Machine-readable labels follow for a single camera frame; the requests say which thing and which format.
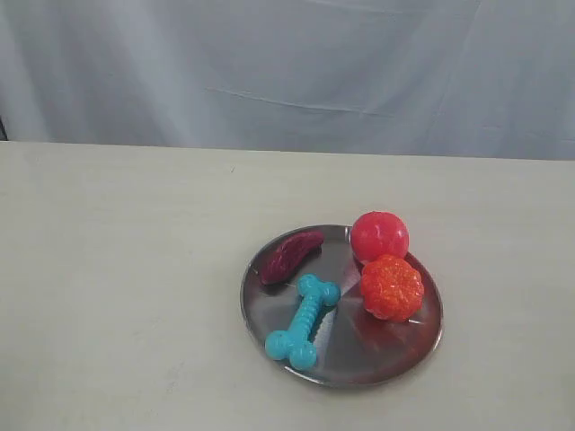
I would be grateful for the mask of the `turquoise toy bone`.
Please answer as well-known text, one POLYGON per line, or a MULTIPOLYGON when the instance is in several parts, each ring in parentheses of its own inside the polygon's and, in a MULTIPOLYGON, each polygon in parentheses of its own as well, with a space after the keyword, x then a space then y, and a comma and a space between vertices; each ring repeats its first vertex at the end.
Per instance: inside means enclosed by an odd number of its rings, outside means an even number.
POLYGON ((341 299, 341 289, 314 274, 301 276, 296 289, 301 302, 293 319, 286 330, 272 331, 265 339, 264 348, 267 357, 287 360, 297 371, 307 371, 317 360, 316 347, 309 340, 312 328, 323 307, 333 307, 341 299))

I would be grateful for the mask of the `dark red toy meat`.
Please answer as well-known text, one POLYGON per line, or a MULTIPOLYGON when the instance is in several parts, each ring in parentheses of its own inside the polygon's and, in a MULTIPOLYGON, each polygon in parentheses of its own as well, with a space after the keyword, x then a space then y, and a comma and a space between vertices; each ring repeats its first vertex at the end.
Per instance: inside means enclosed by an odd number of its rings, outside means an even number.
POLYGON ((306 256, 323 245, 324 236, 319 231, 295 233, 274 250, 259 271, 265 285, 282 283, 289 279, 306 256))

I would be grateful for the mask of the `red ball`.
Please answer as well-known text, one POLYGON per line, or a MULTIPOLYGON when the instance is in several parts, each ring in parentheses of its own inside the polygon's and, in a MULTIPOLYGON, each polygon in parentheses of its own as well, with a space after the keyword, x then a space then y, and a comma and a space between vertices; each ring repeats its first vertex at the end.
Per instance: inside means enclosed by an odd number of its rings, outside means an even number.
POLYGON ((372 211, 361 215, 351 226, 349 242, 354 257, 367 264, 382 255, 403 259, 408 253, 410 236, 397 215, 372 211))

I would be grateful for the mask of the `round stainless steel plate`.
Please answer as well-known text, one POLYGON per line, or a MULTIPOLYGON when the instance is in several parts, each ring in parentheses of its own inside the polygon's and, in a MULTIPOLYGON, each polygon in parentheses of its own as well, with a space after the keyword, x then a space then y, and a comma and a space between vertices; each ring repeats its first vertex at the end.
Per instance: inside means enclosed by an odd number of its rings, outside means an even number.
POLYGON ((443 309, 436 283, 423 264, 412 254, 405 257, 420 272, 425 287, 421 308, 406 322, 382 321, 364 309, 359 285, 361 266, 349 246, 350 228, 319 224, 307 229, 322 233, 323 245, 310 253, 287 281, 264 286, 259 271, 291 232, 262 245, 248 264, 240 305, 254 343, 263 347, 270 332, 288 327, 301 301, 296 281, 312 273, 337 284, 341 300, 323 309, 311 330, 310 339, 317 349, 316 365, 308 371, 297 371, 288 361, 279 361, 280 368, 324 387, 356 389, 390 381, 425 363, 443 335, 443 309))

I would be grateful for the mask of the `orange bumpy toy ball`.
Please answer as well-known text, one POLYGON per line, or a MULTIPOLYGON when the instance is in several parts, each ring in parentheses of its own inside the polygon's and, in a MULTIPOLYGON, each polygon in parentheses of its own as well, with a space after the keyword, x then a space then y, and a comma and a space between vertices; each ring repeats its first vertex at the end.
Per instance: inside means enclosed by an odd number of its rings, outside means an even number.
POLYGON ((405 259, 382 255, 362 269, 360 293, 374 317, 404 322, 421 308, 425 287, 420 272, 405 259))

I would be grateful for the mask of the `white backdrop cloth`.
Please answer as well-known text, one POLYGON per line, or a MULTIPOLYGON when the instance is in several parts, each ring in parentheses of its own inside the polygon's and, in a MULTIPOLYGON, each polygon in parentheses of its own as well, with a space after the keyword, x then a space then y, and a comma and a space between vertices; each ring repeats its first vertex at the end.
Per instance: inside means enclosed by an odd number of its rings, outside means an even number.
POLYGON ((12 140, 570 160, 571 1, 4 1, 12 140))

